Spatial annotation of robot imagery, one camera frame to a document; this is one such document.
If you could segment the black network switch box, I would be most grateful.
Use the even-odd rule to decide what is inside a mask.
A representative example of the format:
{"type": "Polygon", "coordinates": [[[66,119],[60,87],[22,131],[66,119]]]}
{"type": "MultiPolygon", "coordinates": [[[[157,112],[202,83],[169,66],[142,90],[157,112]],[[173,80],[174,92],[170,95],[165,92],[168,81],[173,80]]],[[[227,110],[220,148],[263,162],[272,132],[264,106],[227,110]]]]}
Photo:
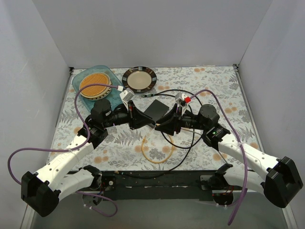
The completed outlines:
{"type": "Polygon", "coordinates": [[[169,110],[169,107],[159,100],[155,99],[144,113],[151,117],[154,122],[163,117],[169,110]]]}

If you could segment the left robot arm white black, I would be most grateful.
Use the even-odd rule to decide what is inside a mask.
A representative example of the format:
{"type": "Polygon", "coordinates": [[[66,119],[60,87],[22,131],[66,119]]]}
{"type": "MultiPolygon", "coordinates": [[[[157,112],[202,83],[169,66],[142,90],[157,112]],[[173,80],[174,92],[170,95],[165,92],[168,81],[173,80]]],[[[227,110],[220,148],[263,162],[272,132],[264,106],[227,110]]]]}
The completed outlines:
{"type": "Polygon", "coordinates": [[[115,109],[107,99],[95,102],[83,128],[67,150],[36,171],[26,172],[21,178],[21,199],[40,216],[51,214],[66,196],[87,188],[96,191],[101,187],[99,169],[85,166],[73,175],[68,172],[90,154],[108,135],[107,128],[128,124],[131,130],[153,124],[151,117],[136,108],[133,101],[115,109]]]}

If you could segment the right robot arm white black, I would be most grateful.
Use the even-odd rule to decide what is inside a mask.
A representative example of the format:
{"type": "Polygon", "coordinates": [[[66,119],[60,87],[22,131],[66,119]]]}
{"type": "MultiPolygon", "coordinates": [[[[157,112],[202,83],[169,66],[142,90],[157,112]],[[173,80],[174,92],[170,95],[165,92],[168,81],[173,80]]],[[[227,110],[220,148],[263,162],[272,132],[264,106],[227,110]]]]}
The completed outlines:
{"type": "Polygon", "coordinates": [[[245,185],[247,189],[263,194],[275,206],[285,208],[303,188],[295,162],[286,156],[279,159],[238,142],[234,134],[218,123],[219,118],[211,104],[202,105],[198,114],[189,111],[183,114],[175,104],[169,113],[157,120],[155,129],[169,135],[179,133],[181,128],[202,130],[202,139],[207,146],[235,158],[252,170],[245,178],[243,171],[229,168],[215,178],[220,189],[245,185]]]}

